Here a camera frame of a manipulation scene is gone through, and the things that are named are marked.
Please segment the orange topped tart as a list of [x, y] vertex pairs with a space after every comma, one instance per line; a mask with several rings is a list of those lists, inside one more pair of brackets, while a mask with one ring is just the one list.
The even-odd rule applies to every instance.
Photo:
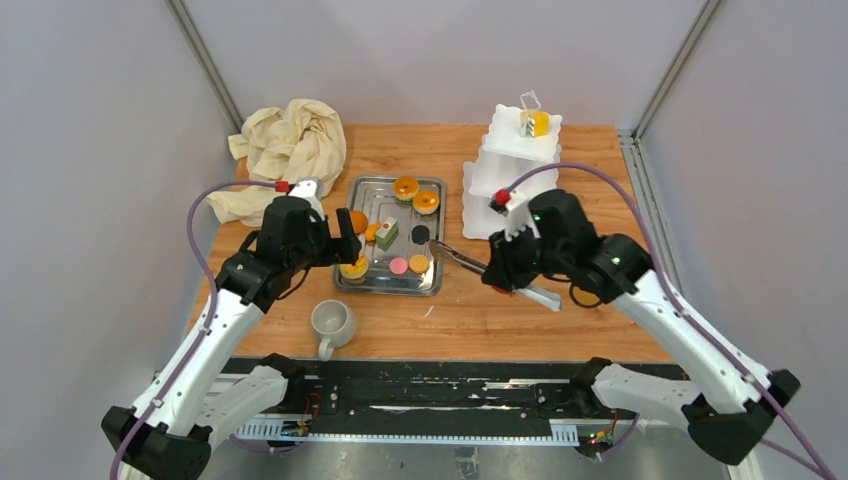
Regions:
[[436, 192], [428, 190], [421, 190], [417, 192], [412, 199], [413, 208], [421, 215], [435, 213], [438, 210], [440, 203], [440, 196]]
[[392, 190], [397, 200], [410, 202], [418, 194], [420, 184], [417, 178], [413, 176], [399, 177], [394, 181]]

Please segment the yellow cake slice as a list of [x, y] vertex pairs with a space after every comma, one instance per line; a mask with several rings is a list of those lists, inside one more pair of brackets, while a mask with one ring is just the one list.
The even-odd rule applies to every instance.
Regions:
[[519, 134], [525, 138], [539, 138], [548, 134], [550, 115], [538, 109], [526, 109], [520, 112]]

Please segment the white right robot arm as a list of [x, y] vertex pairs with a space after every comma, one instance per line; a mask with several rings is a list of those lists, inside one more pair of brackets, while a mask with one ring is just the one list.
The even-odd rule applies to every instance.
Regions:
[[636, 322], [686, 373], [683, 381], [668, 380], [595, 357], [574, 378], [571, 400], [580, 414], [611, 408], [644, 415], [737, 465], [798, 392], [794, 374], [768, 370], [694, 311], [638, 241], [597, 233], [575, 195], [552, 189], [530, 198], [499, 190], [490, 206], [505, 226], [489, 238], [486, 285], [516, 291], [540, 276], [564, 276]]

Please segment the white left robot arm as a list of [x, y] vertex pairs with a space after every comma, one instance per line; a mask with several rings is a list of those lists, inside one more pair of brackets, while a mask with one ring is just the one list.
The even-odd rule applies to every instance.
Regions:
[[336, 216], [334, 238], [310, 200], [284, 195], [265, 209], [261, 228], [213, 278], [200, 318], [168, 364], [131, 406], [105, 414], [101, 427], [115, 449], [111, 478], [126, 465], [152, 479], [197, 479], [222, 441], [254, 416], [304, 405], [304, 369], [280, 354], [261, 359], [213, 399], [207, 394], [244, 336], [292, 292], [297, 273], [358, 259], [349, 210]]

